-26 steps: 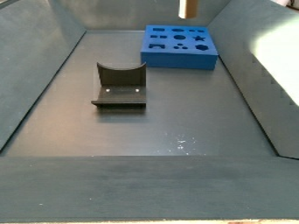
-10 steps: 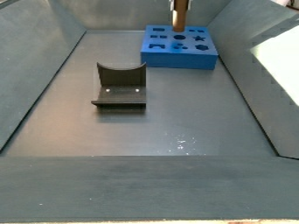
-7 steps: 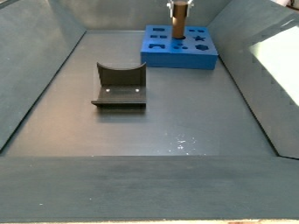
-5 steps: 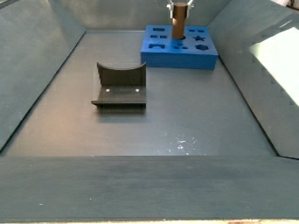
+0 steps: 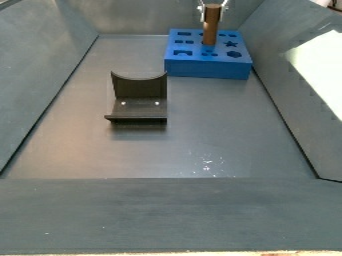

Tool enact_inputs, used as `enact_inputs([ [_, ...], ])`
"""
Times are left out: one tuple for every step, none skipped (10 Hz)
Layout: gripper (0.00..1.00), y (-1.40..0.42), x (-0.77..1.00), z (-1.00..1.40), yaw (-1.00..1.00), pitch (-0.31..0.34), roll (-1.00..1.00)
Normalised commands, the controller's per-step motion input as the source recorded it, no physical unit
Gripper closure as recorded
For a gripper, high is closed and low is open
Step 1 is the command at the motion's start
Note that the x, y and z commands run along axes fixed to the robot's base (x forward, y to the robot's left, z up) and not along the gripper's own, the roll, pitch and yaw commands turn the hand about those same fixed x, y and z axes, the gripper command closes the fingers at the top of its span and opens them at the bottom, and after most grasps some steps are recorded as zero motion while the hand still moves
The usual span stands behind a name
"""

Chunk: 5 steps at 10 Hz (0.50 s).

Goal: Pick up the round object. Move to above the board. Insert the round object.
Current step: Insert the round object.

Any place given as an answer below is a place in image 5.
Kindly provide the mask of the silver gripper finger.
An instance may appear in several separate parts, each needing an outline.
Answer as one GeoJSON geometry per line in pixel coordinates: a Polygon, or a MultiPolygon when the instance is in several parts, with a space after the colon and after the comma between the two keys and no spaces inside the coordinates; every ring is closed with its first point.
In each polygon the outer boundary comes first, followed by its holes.
{"type": "Polygon", "coordinates": [[[224,12],[228,10],[228,2],[229,0],[223,0],[221,4],[220,4],[220,16],[219,19],[223,19],[223,14],[224,12]]]}
{"type": "Polygon", "coordinates": [[[196,7],[199,13],[200,13],[200,22],[204,22],[204,12],[205,12],[205,4],[203,0],[197,0],[197,7],[196,7]]]}

